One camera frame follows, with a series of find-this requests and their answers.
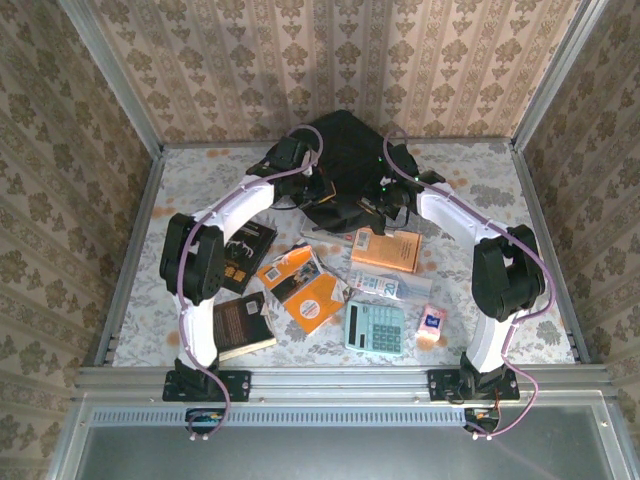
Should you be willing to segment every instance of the orange notebook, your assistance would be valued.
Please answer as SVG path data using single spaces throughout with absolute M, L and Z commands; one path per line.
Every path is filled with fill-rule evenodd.
M 313 332 L 344 305 L 342 281 L 326 272 L 309 245 L 286 253 L 258 271 L 273 293 L 306 333 Z
M 390 237 L 361 228 L 353 242 L 351 260 L 413 273 L 418 265 L 421 240 L 419 233 L 395 232 Z

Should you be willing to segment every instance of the black book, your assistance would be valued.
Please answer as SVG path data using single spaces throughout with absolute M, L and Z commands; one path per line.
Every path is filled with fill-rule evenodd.
M 225 268 L 222 286 L 242 295 L 277 234 L 273 228 L 252 221 L 240 228 L 224 247 Z
M 220 361 L 276 344 L 262 292 L 214 305 L 213 335 Z

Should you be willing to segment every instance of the wall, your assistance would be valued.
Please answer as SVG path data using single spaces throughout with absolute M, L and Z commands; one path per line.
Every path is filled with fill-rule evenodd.
M 0 478 L 41 478 L 150 158 L 55 2 L 0 3 Z
M 527 145 L 581 329 L 640 443 L 640 5 L 613 0 Z
M 167 143 L 274 139 L 339 108 L 418 137 L 510 136 L 577 4 L 89 1 Z

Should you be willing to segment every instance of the teal calculator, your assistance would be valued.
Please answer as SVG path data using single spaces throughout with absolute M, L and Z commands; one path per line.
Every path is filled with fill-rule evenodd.
M 395 307 L 349 302 L 344 329 L 351 350 L 402 355 L 404 312 Z

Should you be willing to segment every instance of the patterned tablecloth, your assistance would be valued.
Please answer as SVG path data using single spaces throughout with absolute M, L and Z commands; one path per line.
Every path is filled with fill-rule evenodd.
M 263 158 L 266 147 L 185 149 L 165 152 L 166 167 L 147 231 L 133 291 L 126 311 L 113 365 L 168 366 L 179 351 L 177 314 L 158 265 L 167 222 L 176 212 L 193 213 L 229 191 L 250 165 Z M 506 144 L 425 143 L 410 148 L 421 169 L 433 168 L 463 198 L 492 218 L 510 225 L 531 225 L 522 189 Z M 266 261 L 287 250 L 298 238 L 303 222 L 298 210 L 268 210 L 258 222 L 275 225 L 278 237 Z M 306 335 L 271 295 L 276 346 L 224 363 L 229 367 L 354 366 L 457 364 L 468 346 L 478 315 L 471 296 L 471 257 L 435 224 L 412 216 L 408 228 L 424 235 L 418 273 L 433 280 L 432 302 L 448 310 L 443 334 L 436 344 L 416 345 L 420 308 L 404 306 L 406 331 L 401 357 L 354 352 L 344 347 L 344 309 L 311 335 Z M 350 249 L 309 241 L 327 264 L 341 275 L 349 269 Z M 257 278 L 247 293 L 260 290 Z M 358 294 L 356 300 L 362 300 Z M 219 300 L 236 298 L 226 290 Z M 366 301 L 390 303 L 379 297 Z M 543 305 L 546 295 L 538 300 Z M 573 363 L 573 355 L 556 308 L 523 325 L 510 356 L 516 363 Z

